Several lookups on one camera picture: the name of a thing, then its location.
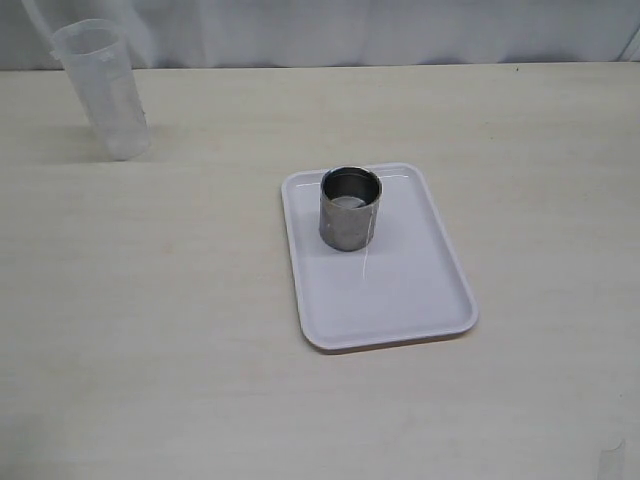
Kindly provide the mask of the stainless steel cup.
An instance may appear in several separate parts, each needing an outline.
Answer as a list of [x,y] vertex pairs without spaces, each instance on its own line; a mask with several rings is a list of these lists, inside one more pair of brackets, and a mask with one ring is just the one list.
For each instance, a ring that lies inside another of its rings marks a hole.
[[355,166],[328,170],[320,182],[319,234],[328,246],[352,252],[374,236],[383,189],[372,171]]

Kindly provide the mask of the clear plastic measuring cup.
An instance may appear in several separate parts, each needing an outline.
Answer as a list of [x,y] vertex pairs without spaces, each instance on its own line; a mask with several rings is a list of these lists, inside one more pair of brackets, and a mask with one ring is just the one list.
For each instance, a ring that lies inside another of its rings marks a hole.
[[144,153],[150,136],[122,30],[86,19],[57,30],[51,43],[108,156],[124,161]]

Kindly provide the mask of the white plastic tray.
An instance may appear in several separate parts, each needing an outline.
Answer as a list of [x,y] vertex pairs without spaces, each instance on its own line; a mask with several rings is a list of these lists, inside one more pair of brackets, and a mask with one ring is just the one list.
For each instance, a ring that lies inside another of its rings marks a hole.
[[316,349],[338,352],[459,336],[479,308],[417,167],[371,166],[382,183],[372,241],[340,252],[320,237],[322,171],[281,186],[301,331]]

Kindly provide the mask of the white curtain backdrop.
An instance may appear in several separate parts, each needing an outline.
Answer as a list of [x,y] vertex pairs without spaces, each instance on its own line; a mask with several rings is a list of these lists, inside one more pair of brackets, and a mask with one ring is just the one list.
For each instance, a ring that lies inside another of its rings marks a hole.
[[40,1],[1,5],[1,66],[54,69],[48,36],[121,27],[138,68],[635,61],[635,1]]

